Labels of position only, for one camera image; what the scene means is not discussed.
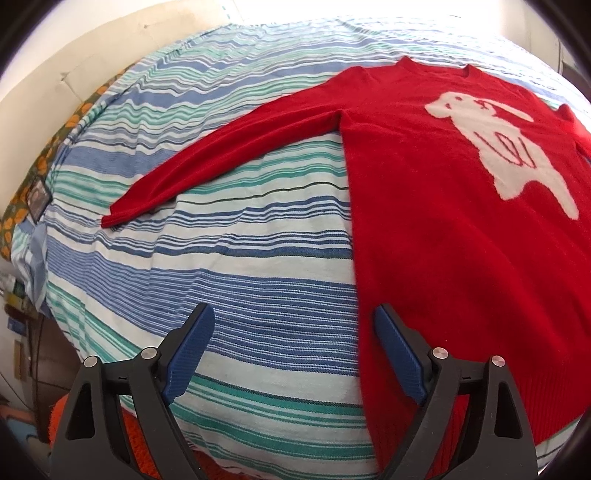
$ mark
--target white animal graphic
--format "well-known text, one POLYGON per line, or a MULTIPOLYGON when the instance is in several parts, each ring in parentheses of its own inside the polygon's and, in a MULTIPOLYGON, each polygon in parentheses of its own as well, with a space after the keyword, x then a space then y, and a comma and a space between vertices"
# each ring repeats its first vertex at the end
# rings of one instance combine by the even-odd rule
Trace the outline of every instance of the white animal graphic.
POLYGON ((579 209, 564 178, 541 147, 523 136, 515 125, 496 116, 493 106, 534 121, 509 105, 466 93, 443 93, 425 108, 437 118, 452 117, 453 125, 480 151, 480 161, 495 179, 496 191, 503 200, 517 197, 529 181, 539 181, 548 187, 569 218, 578 219, 579 209))

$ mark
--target silver bolt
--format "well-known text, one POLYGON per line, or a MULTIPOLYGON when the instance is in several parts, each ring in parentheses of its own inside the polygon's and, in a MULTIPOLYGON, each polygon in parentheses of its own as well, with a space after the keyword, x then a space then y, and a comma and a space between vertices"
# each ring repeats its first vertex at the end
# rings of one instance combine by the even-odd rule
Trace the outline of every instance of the silver bolt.
POLYGON ((438 346, 433 349, 433 356, 439 360, 445 360, 449 356, 449 352, 443 347, 438 346))
POLYGON ((94 355, 86 357, 84 360, 84 366, 87 368, 95 366, 99 362, 99 359, 94 355))
POLYGON ((498 367, 505 366, 505 359, 503 357, 501 357, 500 355, 495 355, 491 360, 492 360, 492 363, 498 367))
POLYGON ((157 353, 158 351, 153 346, 149 346, 142 350, 142 358, 150 360, 151 358, 154 358, 157 353))

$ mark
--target orange fabric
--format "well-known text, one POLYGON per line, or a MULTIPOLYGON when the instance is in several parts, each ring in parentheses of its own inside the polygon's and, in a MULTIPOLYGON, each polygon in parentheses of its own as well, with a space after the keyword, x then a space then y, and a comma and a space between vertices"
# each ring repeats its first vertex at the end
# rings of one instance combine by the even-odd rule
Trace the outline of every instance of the orange fabric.
MULTIPOLYGON (((66 406, 66 400, 68 396, 65 395, 59 399, 56 405, 53 407, 51 412, 51 418, 49 422, 49 440, 53 447, 53 442, 56 439, 57 426, 60 423, 61 414, 66 406)), ((156 466, 152 461, 152 457, 148 451, 148 446, 144 440, 144 435, 139 427, 138 419, 136 419, 131 413, 123 410, 123 418, 125 422, 125 430, 129 437, 129 443, 131 449, 134 452, 135 460, 138 462, 139 469, 142 473, 153 476, 154 478, 160 479, 160 476, 156 470, 156 466)), ((202 452, 193 452, 199 465, 210 480, 249 480, 246 475, 236 475, 234 473, 226 472, 220 467, 209 455, 202 452)))

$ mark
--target bed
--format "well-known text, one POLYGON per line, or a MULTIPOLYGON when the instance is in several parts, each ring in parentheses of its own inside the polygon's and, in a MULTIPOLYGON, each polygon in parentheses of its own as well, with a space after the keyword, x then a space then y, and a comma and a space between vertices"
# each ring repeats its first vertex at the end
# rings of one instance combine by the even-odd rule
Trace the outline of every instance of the bed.
MULTIPOLYGON (((471 63, 553 108, 568 103, 591 127, 591 105, 541 60, 501 37, 462 33, 453 18, 231 24, 114 79, 55 145, 41 221, 15 199, 3 219, 2 254, 81 358, 132 357, 198 302, 214 306, 212 340, 172 411, 190 445, 229 471, 376 477, 339 135, 253 160, 115 229, 100 218, 137 178, 220 125, 347 67, 404 55, 471 63)), ((540 466, 571 428, 538 446, 540 466)))

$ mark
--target blue gripper pad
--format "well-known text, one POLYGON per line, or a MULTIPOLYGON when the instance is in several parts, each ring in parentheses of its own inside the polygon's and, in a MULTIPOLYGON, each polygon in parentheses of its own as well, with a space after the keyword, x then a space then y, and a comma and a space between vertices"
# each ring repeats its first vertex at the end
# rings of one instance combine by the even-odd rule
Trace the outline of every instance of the blue gripper pad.
POLYGON ((203 309, 168 364, 166 387, 162 391, 162 397, 167 404, 170 405, 176 397, 185 393, 212 336, 214 325, 213 307, 208 305, 203 309))
POLYGON ((382 306, 374 311, 374 328, 403 392, 423 405, 427 399, 423 367, 382 306))

